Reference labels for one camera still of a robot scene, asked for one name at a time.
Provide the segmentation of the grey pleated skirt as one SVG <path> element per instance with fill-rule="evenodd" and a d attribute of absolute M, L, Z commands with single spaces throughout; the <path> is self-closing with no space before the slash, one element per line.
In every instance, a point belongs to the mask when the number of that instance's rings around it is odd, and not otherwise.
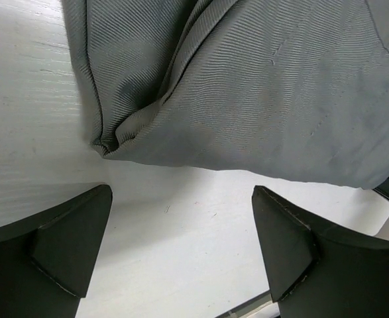
<path fill-rule="evenodd" d="M 389 176 L 389 1 L 64 1 L 108 160 L 372 189 Z"/>

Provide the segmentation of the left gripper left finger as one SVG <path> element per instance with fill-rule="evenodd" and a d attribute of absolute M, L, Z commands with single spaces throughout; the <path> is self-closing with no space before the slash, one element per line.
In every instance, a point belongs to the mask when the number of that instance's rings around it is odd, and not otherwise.
<path fill-rule="evenodd" d="M 112 189 L 102 184 L 0 227 L 0 317 L 76 316 L 112 199 Z"/>

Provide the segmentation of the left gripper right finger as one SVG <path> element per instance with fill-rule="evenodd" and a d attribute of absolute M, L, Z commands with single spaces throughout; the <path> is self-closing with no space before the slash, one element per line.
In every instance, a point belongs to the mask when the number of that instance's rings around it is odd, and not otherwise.
<path fill-rule="evenodd" d="M 389 317 L 389 240 L 342 227 L 260 185 L 252 209 L 282 317 Z"/>

